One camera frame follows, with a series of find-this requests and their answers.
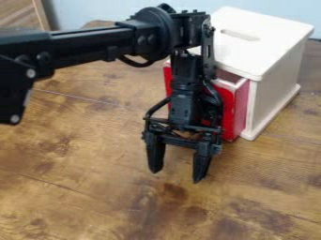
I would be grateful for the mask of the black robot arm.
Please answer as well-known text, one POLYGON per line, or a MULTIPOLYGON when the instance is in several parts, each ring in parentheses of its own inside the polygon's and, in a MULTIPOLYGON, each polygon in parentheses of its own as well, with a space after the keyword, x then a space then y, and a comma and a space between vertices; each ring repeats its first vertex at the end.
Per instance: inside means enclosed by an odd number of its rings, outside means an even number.
POLYGON ((224 100, 216 79, 212 15, 170 5, 141 9, 113 26, 74 31, 0 29, 0 124, 18 125, 34 83, 66 68, 104 60, 146 68, 169 58, 172 93, 148 111, 142 139, 153 173, 166 146, 195 150, 192 179, 208 174, 221 153, 224 100))

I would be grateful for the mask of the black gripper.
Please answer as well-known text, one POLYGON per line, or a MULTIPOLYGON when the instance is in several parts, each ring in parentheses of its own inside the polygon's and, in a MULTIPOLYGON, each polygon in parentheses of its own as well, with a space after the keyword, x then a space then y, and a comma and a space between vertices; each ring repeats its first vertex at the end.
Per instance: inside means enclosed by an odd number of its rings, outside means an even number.
POLYGON ((153 173, 164 169, 166 146, 196 150, 192 179, 197 184, 221 153, 224 100, 212 86, 216 73, 204 69, 204 57, 184 51, 170 57, 170 95, 148 111, 142 139, 153 173))

